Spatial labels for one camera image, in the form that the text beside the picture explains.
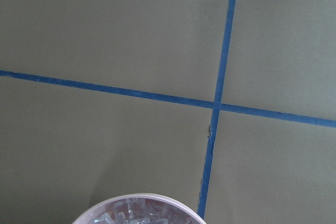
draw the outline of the white bucket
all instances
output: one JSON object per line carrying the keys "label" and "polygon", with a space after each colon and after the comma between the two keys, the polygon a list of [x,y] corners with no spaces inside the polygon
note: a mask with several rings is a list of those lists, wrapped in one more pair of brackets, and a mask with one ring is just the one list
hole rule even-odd
{"label": "white bucket", "polygon": [[177,208],[184,212],[184,214],[190,216],[192,224],[206,224],[205,221],[197,213],[195,213],[186,205],[175,199],[158,194],[129,194],[105,200],[84,212],[81,216],[77,218],[77,220],[73,222],[73,224],[89,224],[94,218],[101,216],[105,212],[109,212],[109,210],[116,201],[123,201],[132,198],[143,198],[145,200],[147,199],[152,201],[158,201],[160,204],[167,204],[170,207]]}

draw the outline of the bucket contents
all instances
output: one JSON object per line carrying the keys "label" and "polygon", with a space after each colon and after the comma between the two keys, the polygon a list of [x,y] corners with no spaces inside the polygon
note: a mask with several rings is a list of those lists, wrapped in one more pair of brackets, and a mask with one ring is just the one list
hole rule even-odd
{"label": "bucket contents", "polygon": [[88,224],[196,224],[177,207],[161,201],[129,198],[105,206],[105,212]]}

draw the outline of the blue tape line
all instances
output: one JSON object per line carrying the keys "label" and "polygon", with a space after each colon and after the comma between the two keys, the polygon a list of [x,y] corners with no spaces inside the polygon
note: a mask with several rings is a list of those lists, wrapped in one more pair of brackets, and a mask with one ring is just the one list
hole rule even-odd
{"label": "blue tape line", "polygon": [[218,76],[217,76],[214,107],[212,110],[211,123],[210,123],[211,133],[208,138],[208,144],[206,148],[201,192],[199,194],[199,202],[198,202],[198,210],[197,210],[197,213],[201,218],[204,218],[206,199],[207,199],[207,194],[208,194],[208,189],[209,189],[209,181],[210,181],[211,166],[212,166],[212,159],[213,159],[213,150],[214,150],[214,144],[215,144],[216,134],[217,134],[218,117],[219,117],[219,110],[221,107],[222,93],[223,93],[223,87],[224,87],[224,78],[225,78],[225,71],[226,71],[226,63],[227,63],[227,56],[229,52],[235,4],[236,4],[236,0],[229,0],[227,14],[226,14],[226,23],[225,23],[224,38],[223,38],[223,44],[222,44],[222,53],[220,55],[221,59],[219,63],[219,70],[218,70]]}
{"label": "blue tape line", "polygon": [[336,128],[336,121],[329,120],[329,119],[322,119],[322,118],[313,118],[310,116],[305,115],[295,115],[289,113],[281,113],[271,110],[262,110],[262,109],[253,109],[247,108],[243,106],[236,106],[236,105],[229,105],[229,104],[221,104],[221,110],[229,111],[229,112],[236,112],[248,115],[256,115],[256,116],[264,116],[266,118],[274,118],[292,122],[299,122],[299,123],[308,123],[314,124],[319,126],[326,126]]}
{"label": "blue tape line", "polygon": [[144,91],[132,90],[132,89],[116,88],[116,87],[97,85],[97,84],[91,84],[91,83],[86,83],[86,82],[70,81],[70,80],[57,79],[57,78],[44,77],[44,76],[36,76],[33,74],[14,73],[14,72],[0,70],[0,76],[12,77],[16,79],[29,80],[29,81],[44,82],[44,83],[56,84],[56,85],[79,88],[79,89],[88,89],[88,90],[95,90],[95,91],[106,92],[106,93],[128,95],[131,97],[139,97],[139,98],[146,98],[146,99],[151,99],[151,100],[185,104],[185,105],[203,107],[203,108],[208,108],[208,109],[211,109],[213,107],[213,103],[208,102],[208,101],[176,97],[173,95],[166,95],[166,94],[144,92]]}

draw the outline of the ice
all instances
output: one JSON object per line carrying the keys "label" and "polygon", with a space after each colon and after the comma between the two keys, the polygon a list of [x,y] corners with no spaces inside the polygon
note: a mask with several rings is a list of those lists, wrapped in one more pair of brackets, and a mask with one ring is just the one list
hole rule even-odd
{"label": "ice", "polygon": [[149,218],[141,218],[141,219],[135,219],[131,220],[130,224],[149,224]]}
{"label": "ice", "polygon": [[106,212],[96,219],[91,220],[90,224],[115,224],[115,222],[111,219],[109,214]]}
{"label": "ice", "polygon": [[130,219],[140,219],[143,218],[143,212],[146,208],[145,199],[144,198],[132,198],[130,199],[130,209],[132,211],[132,215],[130,215]]}
{"label": "ice", "polygon": [[164,205],[159,215],[167,219],[169,224],[187,224],[190,220],[190,216],[184,211],[169,205]]}
{"label": "ice", "polygon": [[194,221],[193,221],[194,219],[193,218],[188,218],[187,220],[186,220],[186,222],[185,222],[185,224],[194,224]]}
{"label": "ice", "polygon": [[162,217],[163,204],[154,200],[146,201],[146,208],[143,213],[144,216],[148,217],[151,221],[158,220]]}
{"label": "ice", "polygon": [[167,219],[161,218],[155,221],[151,221],[150,224],[169,224]]}
{"label": "ice", "polygon": [[129,199],[117,202],[114,205],[114,216],[115,220],[119,223],[128,222],[130,218],[133,218]]}

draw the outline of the tape strip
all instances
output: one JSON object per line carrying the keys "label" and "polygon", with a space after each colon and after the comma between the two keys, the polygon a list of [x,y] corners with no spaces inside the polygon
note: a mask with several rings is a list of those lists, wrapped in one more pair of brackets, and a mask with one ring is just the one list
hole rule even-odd
{"label": "tape strip", "polygon": [[226,23],[225,23],[225,29],[224,29],[222,53],[220,55],[221,59],[219,62],[216,92],[215,92],[215,98],[214,98],[214,107],[212,110],[211,123],[210,123],[211,132],[208,138],[208,144],[206,148],[201,192],[199,194],[199,202],[198,202],[198,210],[197,210],[198,215],[201,216],[202,218],[204,218],[206,199],[207,199],[208,188],[209,188],[211,166],[212,166],[212,159],[213,159],[213,150],[214,150],[214,144],[216,140],[219,110],[221,107],[225,71],[226,71],[226,63],[227,63],[227,56],[229,52],[235,4],[236,4],[236,0],[229,0],[227,14],[226,14]]}
{"label": "tape strip", "polygon": [[16,79],[29,80],[29,81],[44,82],[44,83],[56,84],[56,85],[79,88],[79,89],[88,89],[88,90],[94,90],[94,91],[100,91],[100,92],[106,92],[106,93],[128,95],[131,97],[139,97],[139,98],[146,98],[146,99],[151,99],[151,100],[185,104],[185,105],[191,105],[191,106],[197,106],[197,107],[203,107],[203,108],[209,108],[209,109],[213,107],[213,103],[208,102],[208,101],[202,101],[202,100],[184,98],[184,97],[176,97],[173,95],[166,95],[166,94],[144,92],[144,91],[132,90],[132,89],[116,88],[116,87],[97,85],[97,84],[91,84],[91,83],[86,83],[86,82],[70,81],[70,80],[57,79],[57,78],[44,77],[44,76],[36,76],[33,74],[14,73],[14,72],[0,70],[0,76],[12,77]]}
{"label": "tape strip", "polygon": [[229,104],[221,104],[220,107],[221,107],[221,110],[229,111],[229,112],[263,116],[266,118],[274,118],[274,119],[280,119],[280,120],[286,120],[286,121],[292,121],[292,122],[308,123],[308,124],[314,124],[314,125],[319,125],[319,126],[336,128],[335,120],[313,118],[310,116],[281,113],[281,112],[276,112],[276,111],[271,111],[271,110],[253,109],[253,108],[247,108],[243,106],[236,106],[236,105],[229,105]]}

